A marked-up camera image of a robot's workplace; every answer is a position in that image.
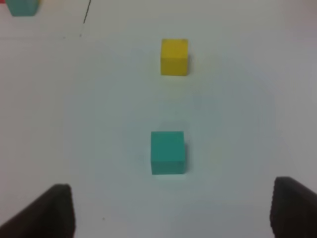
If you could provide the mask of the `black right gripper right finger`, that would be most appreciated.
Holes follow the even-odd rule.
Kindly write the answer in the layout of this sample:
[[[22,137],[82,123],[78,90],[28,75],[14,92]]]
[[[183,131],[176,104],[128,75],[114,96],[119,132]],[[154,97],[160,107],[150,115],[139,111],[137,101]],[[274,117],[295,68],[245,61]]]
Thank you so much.
[[[317,236],[317,194],[291,177],[274,181],[270,226],[276,238]]]

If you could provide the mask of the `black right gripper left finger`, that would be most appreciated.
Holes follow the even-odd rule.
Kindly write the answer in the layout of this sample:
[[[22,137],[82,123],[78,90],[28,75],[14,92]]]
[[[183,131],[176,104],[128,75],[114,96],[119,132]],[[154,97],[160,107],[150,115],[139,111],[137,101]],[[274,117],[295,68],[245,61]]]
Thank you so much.
[[[2,238],[72,238],[76,229],[72,190],[55,184],[0,227]]]

